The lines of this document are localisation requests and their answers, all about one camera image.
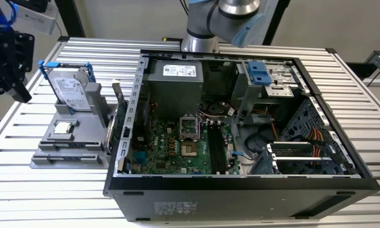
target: open computer tower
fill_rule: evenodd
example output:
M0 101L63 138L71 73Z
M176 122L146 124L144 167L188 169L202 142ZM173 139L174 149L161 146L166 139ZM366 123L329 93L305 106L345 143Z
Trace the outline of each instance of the open computer tower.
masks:
M127 221L317 219L380 190L297 58L138 60L103 186Z

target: metal slat surface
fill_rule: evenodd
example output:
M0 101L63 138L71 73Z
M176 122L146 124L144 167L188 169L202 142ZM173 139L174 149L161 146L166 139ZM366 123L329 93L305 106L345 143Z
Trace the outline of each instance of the metal slat surface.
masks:
M364 94L342 64L321 48L220 44L222 54L298 57L354 147L380 184L380 108ZM177 42L70 38L46 59L93 64L101 94L115 102L110 83L117 79L129 98L141 49L178 50ZM35 74L33 98L17 104L0 123L0 227L316 227L380 228L380 193L321 220L206 221L127 223L113 200L102 196L105 170L31 170L27 167L39 137L50 123L55 97Z

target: power supply label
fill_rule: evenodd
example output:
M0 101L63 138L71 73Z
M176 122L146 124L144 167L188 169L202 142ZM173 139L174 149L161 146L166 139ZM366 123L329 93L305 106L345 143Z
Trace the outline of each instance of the power supply label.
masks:
M196 77L196 66L165 65L164 76Z
M157 215L193 215L197 202L154 202L154 213Z
M58 77L54 81L65 104L75 111L89 111L87 99L78 80Z

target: motherboard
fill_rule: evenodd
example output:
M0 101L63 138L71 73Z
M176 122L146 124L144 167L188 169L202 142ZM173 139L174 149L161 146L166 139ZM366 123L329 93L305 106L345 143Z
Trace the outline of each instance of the motherboard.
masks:
M145 150L133 152L133 174L238 174L228 124L154 120L149 134Z

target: ram slot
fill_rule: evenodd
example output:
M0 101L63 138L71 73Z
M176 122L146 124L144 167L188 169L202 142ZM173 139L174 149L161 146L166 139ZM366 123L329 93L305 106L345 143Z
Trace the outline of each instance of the ram slot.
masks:
M208 148L209 148L209 157L212 165L212 174L220 172L225 173L226 163L225 163L225 151L224 151L224 139L220 130L220 125L213 124L208 125Z

